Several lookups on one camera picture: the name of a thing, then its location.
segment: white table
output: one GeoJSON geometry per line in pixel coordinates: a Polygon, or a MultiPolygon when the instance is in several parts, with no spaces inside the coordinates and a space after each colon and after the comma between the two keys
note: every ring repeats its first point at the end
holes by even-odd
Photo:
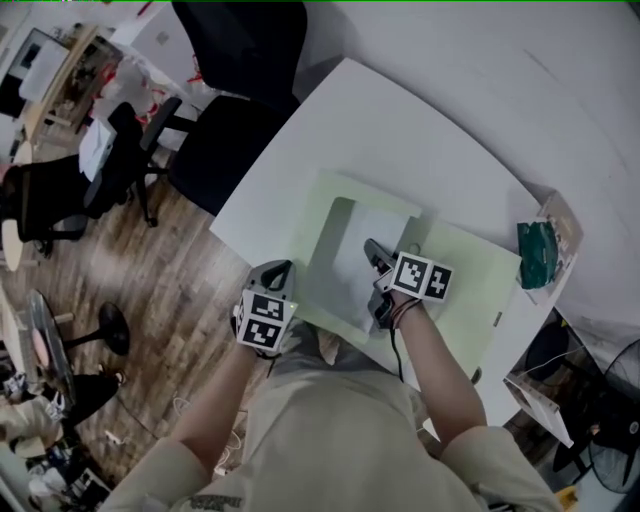
{"type": "MultiPolygon", "coordinates": [[[[531,218],[540,207],[500,162],[449,119],[345,59],[263,151],[211,231],[252,266],[287,258],[307,192],[323,169],[409,200],[427,214],[510,250],[517,247],[516,222],[531,218]]],[[[519,410],[502,379],[542,326],[554,299],[536,307],[522,290],[514,290],[478,385],[491,424],[504,424],[519,410]]],[[[368,355],[378,360],[377,354],[368,355]]],[[[405,376],[417,387],[410,364],[405,376]]]]}

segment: beige shirt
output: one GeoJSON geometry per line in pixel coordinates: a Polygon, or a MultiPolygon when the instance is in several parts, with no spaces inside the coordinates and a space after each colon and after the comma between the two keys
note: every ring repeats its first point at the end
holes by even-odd
{"type": "Polygon", "coordinates": [[[243,464],[210,480],[188,448],[163,439],[101,511],[562,510],[502,428],[467,431],[431,458],[407,389],[379,372],[269,379],[250,409],[243,464]]]}
{"type": "Polygon", "coordinates": [[[16,455],[25,459],[44,455],[46,448],[62,438],[62,425],[47,414],[49,400],[38,396],[18,405],[0,407],[0,425],[7,442],[20,438],[16,455]]]}

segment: shoe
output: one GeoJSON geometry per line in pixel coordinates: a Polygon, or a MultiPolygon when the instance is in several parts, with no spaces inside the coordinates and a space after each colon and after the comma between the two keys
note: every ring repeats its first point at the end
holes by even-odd
{"type": "Polygon", "coordinates": [[[66,400],[64,396],[58,391],[53,397],[53,400],[47,405],[45,412],[53,421],[61,421],[65,418],[66,400]]]}
{"type": "Polygon", "coordinates": [[[118,387],[122,387],[127,383],[127,376],[122,372],[116,372],[114,377],[118,379],[118,387]]]}

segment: office chair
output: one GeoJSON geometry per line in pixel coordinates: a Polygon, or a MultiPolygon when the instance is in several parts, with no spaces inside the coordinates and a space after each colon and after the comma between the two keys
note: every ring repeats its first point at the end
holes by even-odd
{"type": "Polygon", "coordinates": [[[78,155],[9,169],[2,182],[2,219],[17,221],[22,242],[44,242],[48,255],[53,240],[78,240],[86,226],[78,219],[98,219],[115,204],[124,204],[134,183],[145,220],[157,223],[149,217],[144,187],[145,174],[156,171],[148,166],[151,155],[140,147],[142,128],[135,111],[123,103],[109,116],[109,123],[116,137],[92,182],[80,172],[78,155]],[[54,230],[60,221],[65,227],[54,230]]]}
{"type": "Polygon", "coordinates": [[[245,98],[218,96],[197,121],[175,116],[170,98],[141,141],[151,155],[164,128],[187,132],[169,170],[187,199],[217,215],[299,103],[293,79],[304,43],[302,3],[189,3],[173,8],[193,45],[204,82],[245,98]]]}

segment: light green paper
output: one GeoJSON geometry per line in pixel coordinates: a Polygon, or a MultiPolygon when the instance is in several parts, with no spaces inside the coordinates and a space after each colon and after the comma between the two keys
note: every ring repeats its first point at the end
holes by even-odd
{"type": "MultiPolygon", "coordinates": [[[[351,343],[367,343],[369,341],[367,333],[317,305],[311,304],[305,300],[301,293],[301,290],[304,289],[309,263],[329,212],[337,198],[350,199],[407,217],[418,217],[421,211],[419,207],[407,201],[333,171],[320,171],[316,182],[309,191],[303,217],[300,219],[298,229],[291,241],[290,258],[296,265],[294,299],[299,304],[296,316],[334,332],[351,343]]],[[[364,248],[362,250],[362,264],[367,265],[364,248]]]]}
{"type": "Polygon", "coordinates": [[[441,220],[431,226],[426,219],[409,221],[400,247],[420,240],[422,256],[454,269],[446,302],[425,304],[453,357],[471,376],[509,303],[520,256],[441,220]]]}
{"type": "MultiPolygon", "coordinates": [[[[380,344],[384,350],[393,352],[387,332],[369,336],[309,303],[301,293],[307,267],[325,221],[335,199],[339,197],[413,217],[407,224],[398,249],[408,250],[410,244],[418,243],[422,256],[453,267],[453,281],[445,304],[425,304],[449,350],[467,375],[472,375],[493,339],[493,324],[509,301],[516,283],[520,257],[443,221],[430,222],[421,218],[420,208],[391,194],[335,172],[320,172],[291,243],[290,257],[296,264],[294,297],[299,303],[296,316],[336,333],[355,345],[380,344]]],[[[367,264],[364,248],[362,264],[367,264]]],[[[401,357],[406,361],[407,354],[399,333],[397,340],[401,357]]]]}

